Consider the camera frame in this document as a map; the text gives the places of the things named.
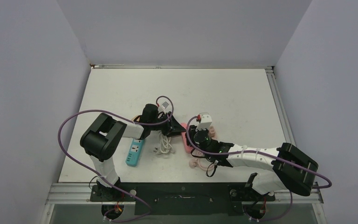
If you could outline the pink triangular power strip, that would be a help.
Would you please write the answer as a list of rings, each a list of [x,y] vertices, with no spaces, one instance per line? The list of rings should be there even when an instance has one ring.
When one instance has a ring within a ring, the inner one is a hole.
[[[182,137],[182,141],[183,141],[183,144],[184,144],[185,152],[187,154],[190,154],[191,151],[193,150],[193,147],[191,146],[191,144],[188,143],[185,131],[181,133],[181,137]]]

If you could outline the beige cube adapter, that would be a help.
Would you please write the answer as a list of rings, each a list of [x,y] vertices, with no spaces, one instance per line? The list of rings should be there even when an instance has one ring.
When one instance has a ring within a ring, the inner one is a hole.
[[[134,122],[141,122],[141,117],[142,117],[142,115],[138,115],[138,116],[134,117],[132,120]]]

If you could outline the teal power strip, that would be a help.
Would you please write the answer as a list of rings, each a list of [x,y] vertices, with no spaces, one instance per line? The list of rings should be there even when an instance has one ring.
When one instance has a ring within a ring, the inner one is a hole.
[[[145,141],[133,139],[129,148],[125,163],[127,166],[136,167],[138,165],[140,155]]]

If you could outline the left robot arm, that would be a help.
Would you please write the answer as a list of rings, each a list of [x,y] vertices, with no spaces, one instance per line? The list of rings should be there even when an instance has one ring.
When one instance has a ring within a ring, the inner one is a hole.
[[[166,137],[176,137],[186,131],[172,112],[164,112],[154,104],[145,105],[139,122],[141,124],[115,120],[101,113],[81,137],[80,146],[92,159],[100,176],[97,182],[103,185],[102,195],[109,201],[120,196],[120,187],[116,185],[119,176],[112,156],[122,138],[144,140],[152,131],[160,131]]]

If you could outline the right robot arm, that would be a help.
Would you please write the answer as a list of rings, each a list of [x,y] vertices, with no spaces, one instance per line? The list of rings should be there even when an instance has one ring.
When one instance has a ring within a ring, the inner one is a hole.
[[[268,171],[253,173],[245,186],[245,195],[256,200],[261,195],[287,189],[309,196],[318,163],[291,143],[275,148],[251,148],[212,139],[207,129],[186,128],[186,141],[200,151],[214,166],[251,167]]]

